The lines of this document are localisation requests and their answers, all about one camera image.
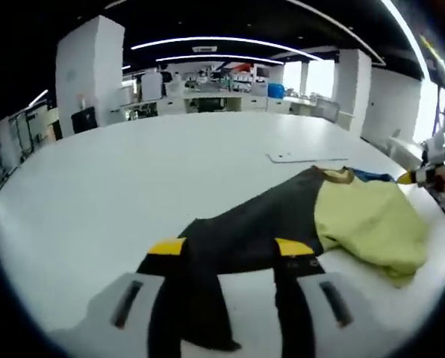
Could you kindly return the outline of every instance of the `white cabinet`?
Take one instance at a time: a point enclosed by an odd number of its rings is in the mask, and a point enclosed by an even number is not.
[[[265,112],[267,108],[267,98],[265,97],[243,97],[240,100],[240,110],[252,112]]]
[[[156,102],[156,108],[159,116],[186,113],[186,105],[183,98],[163,98]]]
[[[267,99],[267,112],[289,114],[289,111],[290,102],[276,98]]]

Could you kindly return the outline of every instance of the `computer monitor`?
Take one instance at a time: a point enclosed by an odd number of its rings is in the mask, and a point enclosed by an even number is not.
[[[265,68],[265,67],[258,67],[256,69],[256,75],[258,77],[265,77],[268,78],[269,77],[269,69]]]
[[[221,72],[212,72],[211,73],[211,78],[213,80],[219,80],[223,77],[223,74]]]

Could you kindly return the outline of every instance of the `blue bin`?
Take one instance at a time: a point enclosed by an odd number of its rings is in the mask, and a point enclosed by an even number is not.
[[[284,98],[285,88],[281,84],[268,84],[267,95],[270,98]]]

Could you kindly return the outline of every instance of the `desk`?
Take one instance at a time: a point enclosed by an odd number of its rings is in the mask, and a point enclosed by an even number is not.
[[[122,106],[123,109],[131,110],[139,108],[145,104],[150,103],[163,103],[167,101],[180,101],[184,100],[185,105],[179,106],[181,108],[186,107],[186,112],[189,113],[189,102],[192,99],[198,98],[224,98],[227,100],[228,110],[234,112],[240,112],[241,110],[256,110],[256,111],[265,111],[272,112],[272,106],[268,106],[268,101],[282,101],[286,104],[284,108],[287,108],[286,114],[289,112],[300,115],[300,116],[309,116],[311,114],[312,108],[315,107],[313,102],[308,101],[307,99],[302,98],[294,98],[294,97],[284,97],[283,99],[274,99],[263,96],[252,95],[251,93],[244,92],[185,92],[181,97],[165,97],[161,100],[154,101],[143,101],[133,104],[126,104]]]
[[[273,164],[265,154],[275,151],[316,151],[347,157],[345,165],[363,170],[404,172],[371,145],[313,117],[195,113],[97,128],[42,148],[2,188],[1,264],[44,330],[73,327],[88,301],[134,272],[157,240],[311,165]],[[424,189],[402,190],[430,225],[429,259],[410,285],[395,289],[341,250],[320,257],[326,271],[340,272],[364,293],[375,317],[399,331],[400,340],[424,322],[445,284],[445,216]],[[244,349],[232,357],[277,357],[271,355],[280,351],[271,280],[270,270],[221,277],[226,297],[240,308],[230,317]],[[216,354],[183,351],[183,357]]]

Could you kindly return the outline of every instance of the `window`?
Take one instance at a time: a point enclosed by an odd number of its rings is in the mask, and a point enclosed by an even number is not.
[[[287,62],[284,65],[284,74],[282,75],[282,84],[286,89],[292,88],[299,93],[300,75],[302,71],[302,62]]]
[[[333,60],[311,61],[305,93],[307,95],[316,93],[331,98],[332,87],[334,86],[334,69],[335,62]]]
[[[418,108],[417,124],[413,140],[422,142],[432,136],[433,126],[435,124],[435,114],[437,110],[438,87],[431,81],[422,82],[420,96],[420,106]],[[445,108],[445,89],[440,91],[440,111]],[[444,123],[443,114],[440,115],[441,124]]]

